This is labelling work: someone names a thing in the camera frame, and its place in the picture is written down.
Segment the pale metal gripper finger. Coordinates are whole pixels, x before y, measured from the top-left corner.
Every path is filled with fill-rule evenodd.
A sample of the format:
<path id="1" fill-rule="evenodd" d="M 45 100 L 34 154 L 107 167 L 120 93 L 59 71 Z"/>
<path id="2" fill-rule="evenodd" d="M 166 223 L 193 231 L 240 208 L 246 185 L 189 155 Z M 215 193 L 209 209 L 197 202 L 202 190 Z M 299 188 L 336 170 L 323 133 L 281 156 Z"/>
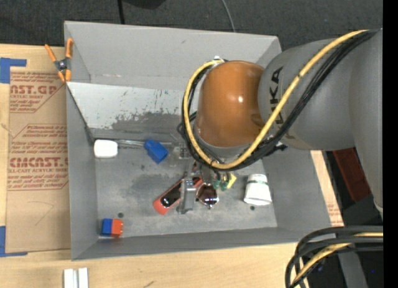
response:
<path id="1" fill-rule="evenodd" d="M 186 147 L 175 146 L 170 153 L 170 166 L 176 167 L 189 160 L 189 152 Z"/>
<path id="2" fill-rule="evenodd" d="M 197 190 L 193 183 L 193 179 L 184 179 L 180 188 L 180 203 L 178 205 L 179 214 L 186 214 L 193 210 L 196 193 Z"/>

